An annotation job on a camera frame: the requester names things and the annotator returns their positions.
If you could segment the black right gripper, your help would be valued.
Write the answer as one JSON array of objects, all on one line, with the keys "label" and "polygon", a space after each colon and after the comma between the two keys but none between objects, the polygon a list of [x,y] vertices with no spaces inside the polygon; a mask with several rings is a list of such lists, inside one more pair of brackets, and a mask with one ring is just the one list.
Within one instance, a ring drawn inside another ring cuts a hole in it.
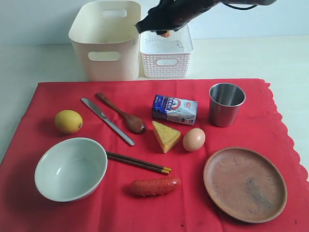
[{"label": "black right gripper", "polygon": [[135,27],[138,33],[155,31],[161,36],[169,29],[183,27],[218,3],[218,0],[161,0]]}]

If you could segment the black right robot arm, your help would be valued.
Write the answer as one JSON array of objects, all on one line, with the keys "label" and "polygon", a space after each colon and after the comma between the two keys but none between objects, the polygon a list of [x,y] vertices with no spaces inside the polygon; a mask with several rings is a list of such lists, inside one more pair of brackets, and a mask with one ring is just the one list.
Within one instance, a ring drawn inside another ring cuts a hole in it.
[{"label": "black right robot arm", "polygon": [[139,34],[151,31],[163,35],[172,30],[182,29],[192,19],[219,3],[236,10],[250,10],[274,2],[274,0],[161,0],[156,7],[148,10],[147,16],[135,27]]}]

